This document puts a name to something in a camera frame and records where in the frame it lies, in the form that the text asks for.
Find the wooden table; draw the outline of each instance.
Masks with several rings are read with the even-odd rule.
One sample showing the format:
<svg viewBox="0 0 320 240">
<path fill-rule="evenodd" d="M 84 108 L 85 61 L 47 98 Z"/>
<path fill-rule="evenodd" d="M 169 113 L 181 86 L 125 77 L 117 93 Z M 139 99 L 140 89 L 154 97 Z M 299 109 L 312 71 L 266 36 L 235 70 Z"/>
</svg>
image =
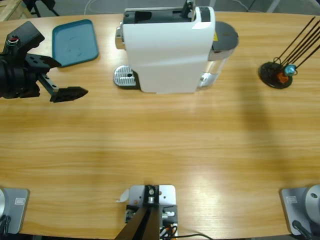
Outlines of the wooden table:
<svg viewBox="0 0 320 240">
<path fill-rule="evenodd" d="M 0 184 L 27 188 L 22 232 L 113 239 L 124 224 L 131 185 L 176 187 L 180 234 L 216 239 L 288 234 L 279 190 L 320 182 L 320 54 L 287 89 L 262 83 L 261 64 L 278 56 L 310 16 L 217 13 L 240 43 L 217 82 L 194 94 L 122 90 L 113 72 L 127 64 L 115 47 L 121 15 L 32 19 L 51 56 L 52 29 L 89 18 L 100 55 L 49 72 L 60 87 L 89 93 L 73 102 L 0 99 Z M 6 35 L 25 20 L 0 22 Z"/>
</svg>

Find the floor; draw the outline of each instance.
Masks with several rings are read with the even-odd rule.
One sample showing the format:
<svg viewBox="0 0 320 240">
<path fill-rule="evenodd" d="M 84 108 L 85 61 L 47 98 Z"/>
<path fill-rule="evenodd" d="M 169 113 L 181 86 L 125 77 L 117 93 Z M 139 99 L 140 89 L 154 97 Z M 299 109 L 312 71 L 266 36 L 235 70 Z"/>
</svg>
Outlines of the floor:
<svg viewBox="0 0 320 240">
<path fill-rule="evenodd" d="M 55 10 L 61 16 L 83 15 L 89 0 L 55 0 Z M 179 7 L 185 0 L 91 0 L 86 14 L 121 14 L 125 8 L 147 7 Z M 254 0 L 241 0 L 247 8 Z M 207 6 L 210 0 L 197 0 L 197 5 Z M 251 11 L 266 12 L 272 0 L 255 0 Z M 37 2 L 42 17 L 54 16 L 46 6 Z M 246 9 L 236 0 L 216 0 L 214 10 L 217 12 L 246 12 Z M 275 13 L 320 15 L 320 4 L 316 0 L 281 0 Z"/>
</svg>

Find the power cord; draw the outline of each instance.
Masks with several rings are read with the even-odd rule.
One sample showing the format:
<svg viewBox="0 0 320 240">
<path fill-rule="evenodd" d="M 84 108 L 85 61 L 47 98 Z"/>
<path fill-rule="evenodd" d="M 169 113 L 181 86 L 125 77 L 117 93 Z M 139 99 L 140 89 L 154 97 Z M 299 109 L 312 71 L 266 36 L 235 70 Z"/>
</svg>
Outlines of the power cord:
<svg viewBox="0 0 320 240">
<path fill-rule="evenodd" d="M 170 239 L 182 239 L 182 238 L 191 238 L 191 237 L 204 237 L 208 240 L 214 240 L 213 238 L 203 234 L 203 233 L 195 233 L 195 234 L 190 234 L 190 235 L 180 235 L 180 236 L 175 236 L 175 233 L 177 232 L 178 226 L 176 225 L 168 225 L 163 228 L 161 228 L 160 233 L 162 233 L 164 230 L 165 232 L 160 235 L 160 239 L 162 240 L 170 240 Z"/>
<path fill-rule="evenodd" d="M 200 237 L 204 237 L 206 239 L 209 239 L 209 240 L 214 240 L 213 238 L 205 235 L 205 234 L 202 234 L 202 233 L 196 233 L 196 234 L 190 234 L 190 235 L 180 235 L 180 236 L 170 236 L 170 237 L 167 237 L 167 236 L 164 236 L 164 237 L 161 237 L 160 239 L 163 239 L 163 240 L 166 240 L 166 239 L 182 239 L 182 238 L 191 238 L 191 237 L 196 237 L 196 236 L 200 236 Z"/>
<path fill-rule="evenodd" d="M 89 9 L 90 12 L 94 13 L 94 14 L 118 14 L 119 12 L 111 12 L 111 11 L 95 11 L 91 8 L 92 4 L 94 4 L 96 1 L 98 0 L 89 0 L 85 7 L 84 7 L 84 12 L 83 15 L 86 15 L 87 13 L 87 9 Z"/>
<path fill-rule="evenodd" d="M 244 5 L 240 0 L 232 0 L 233 2 L 236 2 L 238 4 L 240 4 L 242 7 L 244 7 L 244 9 L 247 11 L 247 12 L 251 12 L 251 13 L 262 13 L 262 11 L 251 11 L 246 5 Z"/>
<path fill-rule="evenodd" d="M 85 7 L 84 7 L 84 12 L 83 15 L 86 15 L 87 13 L 87 9 L 90 10 L 90 12 L 95 13 L 95 14 L 117 14 L 118 12 L 110 12 L 110 11 L 95 11 L 91 8 L 92 4 L 94 4 L 95 2 L 97 2 L 99 0 L 89 0 Z M 238 4 L 240 4 L 247 12 L 251 12 L 251 13 L 262 13 L 261 11 L 255 11 L 255 10 L 250 10 L 251 6 L 253 5 L 253 3 L 255 2 L 255 0 L 251 3 L 251 6 L 248 8 L 246 5 L 244 5 L 240 0 L 232 0 L 233 2 L 236 2 Z"/>
</svg>

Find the orange object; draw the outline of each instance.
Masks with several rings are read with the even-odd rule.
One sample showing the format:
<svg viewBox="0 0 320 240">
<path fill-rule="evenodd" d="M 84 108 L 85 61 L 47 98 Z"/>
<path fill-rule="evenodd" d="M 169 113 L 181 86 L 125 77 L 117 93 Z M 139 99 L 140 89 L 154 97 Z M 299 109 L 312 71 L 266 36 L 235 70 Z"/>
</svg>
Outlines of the orange object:
<svg viewBox="0 0 320 240">
<path fill-rule="evenodd" d="M 282 83 L 282 84 L 288 82 L 288 80 L 289 80 L 289 77 L 286 76 L 286 75 L 284 75 L 284 73 L 283 73 L 282 71 L 279 72 L 279 73 L 276 75 L 276 77 L 278 78 L 279 82 Z"/>
</svg>

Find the metal mount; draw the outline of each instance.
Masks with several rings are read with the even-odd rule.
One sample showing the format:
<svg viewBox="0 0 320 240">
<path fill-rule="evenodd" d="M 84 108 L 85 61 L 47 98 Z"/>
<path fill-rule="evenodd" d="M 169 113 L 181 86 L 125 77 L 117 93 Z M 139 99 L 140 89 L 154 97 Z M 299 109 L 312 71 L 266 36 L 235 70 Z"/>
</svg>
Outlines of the metal mount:
<svg viewBox="0 0 320 240">
<path fill-rule="evenodd" d="M 159 240 L 160 230 L 178 226 L 176 189 L 173 185 L 134 185 L 126 206 L 127 223 L 115 240 Z"/>
<path fill-rule="evenodd" d="M 19 188 L 0 188 L 0 219 L 8 217 L 4 233 L 17 234 L 25 216 L 29 191 Z"/>
<path fill-rule="evenodd" d="M 280 192 L 289 231 L 306 239 L 320 236 L 320 185 Z"/>
</svg>

